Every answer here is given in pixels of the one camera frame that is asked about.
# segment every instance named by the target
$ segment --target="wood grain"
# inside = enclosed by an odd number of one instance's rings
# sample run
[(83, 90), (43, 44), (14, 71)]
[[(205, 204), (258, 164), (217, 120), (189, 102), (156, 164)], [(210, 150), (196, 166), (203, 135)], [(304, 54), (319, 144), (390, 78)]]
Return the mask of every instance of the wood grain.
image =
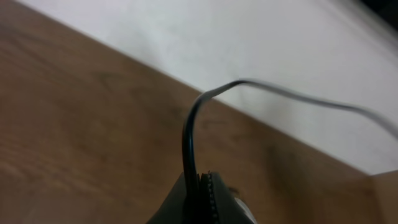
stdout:
[[(18, 3), (0, 5), (0, 222), (145, 223), (182, 171), (199, 92)], [(259, 223), (382, 223), (371, 179), (212, 101), (196, 129)]]
[(372, 176), (386, 224), (398, 223), (398, 171)]

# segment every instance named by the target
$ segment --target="black cord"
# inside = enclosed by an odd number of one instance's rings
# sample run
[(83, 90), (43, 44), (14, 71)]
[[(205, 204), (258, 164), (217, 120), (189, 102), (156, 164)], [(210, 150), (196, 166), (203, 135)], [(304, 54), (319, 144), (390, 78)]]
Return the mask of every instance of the black cord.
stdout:
[(256, 88), (260, 88), (263, 90), (267, 90), (273, 92), (278, 95), (282, 95), (293, 100), (302, 101), (306, 103), (310, 103), (313, 105), (324, 106), (339, 110), (351, 111), (357, 114), (361, 114), (375, 123), (384, 128), (387, 132), (393, 135), (398, 140), (398, 128), (397, 126), (390, 122), (383, 115), (369, 110), (367, 108), (363, 108), (360, 106), (349, 105), (346, 103), (339, 103), (329, 100), (323, 100), (321, 98), (315, 98), (312, 96), (307, 96), (301, 93), (297, 93), (288, 88), (284, 88), (282, 86), (278, 86), (268, 82), (259, 82), (255, 80), (236, 80), (229, 84), (223, 85), (221, 87), (215, 88), (214, 90), (206, 91), (202, 93), (194, 102), (188, 117), (185, 120), (183, 131), (182, 131), (182, 161), (183, 161), (183, 169), (184, 169), (184, 177), (185, 177), (185, 186), (187, 188), (187, 197), (195, 200), (198, 197), (199, 193), (199, 178), (197, 174), (197, 169), (195, 166), (195, 157), (193, 154), (193, 128), (195, 124), (195, 117), (200, 109), (200, 106), (204, 104), (206, 101), (212, 99), (213, 97), (233, 88), (237, 85), (251, 85)]

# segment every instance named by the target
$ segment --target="black cable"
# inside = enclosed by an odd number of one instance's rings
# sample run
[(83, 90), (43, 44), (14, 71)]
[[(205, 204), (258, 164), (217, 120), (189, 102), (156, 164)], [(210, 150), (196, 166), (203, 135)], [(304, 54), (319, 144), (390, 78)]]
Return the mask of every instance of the black cable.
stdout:
[(185, 186), (187, 188), (187, 197), (192, 198), (194, 200), (199, 191), (199, 180), (197, 169), (195, 166), (195, 157), (193, 154), (193, 128), (195, 124), (195, 117), (200, 109), (200, 106), (206, 101), (212, 99), (214, 96), (217, 96), (230, 88), (237, 85), (251, 85), (256, 88), (260, 88), (263, 90), (267, 90), (273, 92), (278, 95), (282, 95), (293, 100), (302, 101), (306, 103), (310, 103), (313, 105), (324, 106), (339, 110), (351, 111), (354, 113), (361, 114), (375, 123), (384, 128), (388, 133), (394, 136), (398, 140), (398, 128), (397, 126), (390, 122), (383, 115), (372, 111), (367, 108), (363, 108), (360, 106), (349, 105), (346, 103), (339, 103), (329, 100), (323, 100), (321, 98), (315, 98), (312, 96), (307, 96), (301, 93), (297, 93), (288, 88), (284, 88), (282, 86), (278, 86), (268, 82), (259, 82), (255, 80), (236, 80), (229, 84), (223, 85), (221, 87), (215, 88), (214, 90), (206, 91), (202, 93), (194, 102), (188, 117), (185, 120), (183, 131), (182, 131), (182, 160), (183, 160), (183, 169), (184, 169), (184, 177), (185, 177)]

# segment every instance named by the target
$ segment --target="wire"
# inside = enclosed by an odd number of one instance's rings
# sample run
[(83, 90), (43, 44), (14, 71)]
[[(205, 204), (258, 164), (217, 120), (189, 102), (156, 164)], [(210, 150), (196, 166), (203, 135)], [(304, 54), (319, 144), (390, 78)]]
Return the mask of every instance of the wire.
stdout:
[(200, 106), (206, 101), (212, 99), (213, 97), (238, 85), (251, 85), (253, 87), (267, 90), (277, 95), (291, 98), (293, 100), (310, 103), (318, 106), (324, 106), (328, 108), (351, 111), (363, 115), (373, 120), (375, 123), (380, 125), (380, 127), (385, 129), (388, 133), (390, 133), (394, 138), (398, 140), (398, 127), (394, 123), (389, 121), (385, 116), (373, 110), (363, 108), (361, 106), (355, 106), (355, 105), (350, 105), (330, 100), (323, 100), (321, 98), (304, 95), (296, 91), (290, 90), (288, 88), (284, 88), (282, 86), (278, 86), (269, 82), (261, 82), (249, 79), (236, 80), (221, 87), (215, 88), (214, 90), (209, 90), (202, 93), (195, 100), (188, 114), (188, 117), (185, 120), (182, 131), (182, 159), (183, 159), (185, 186), (187, 188), (187, 197), (195, 198), (196, 195), (198, 195), (199, 191), (199, 180), (195, 166), (195, 157), (193, 154), (193, 128), (195, 124), (195, 117), (200, 109)]

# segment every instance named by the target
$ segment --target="white wall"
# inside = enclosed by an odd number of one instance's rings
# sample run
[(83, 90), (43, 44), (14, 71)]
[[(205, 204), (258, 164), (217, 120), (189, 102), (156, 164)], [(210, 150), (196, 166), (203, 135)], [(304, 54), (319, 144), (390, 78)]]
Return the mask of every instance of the white wall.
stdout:
[[(330, 1), (22, 0), (199, 90), (258, 78), (398, 123), (397, 49)], [(398, 169), (398, 143), (358, 115), (248, 87), (221, 100), (368, 174)]]

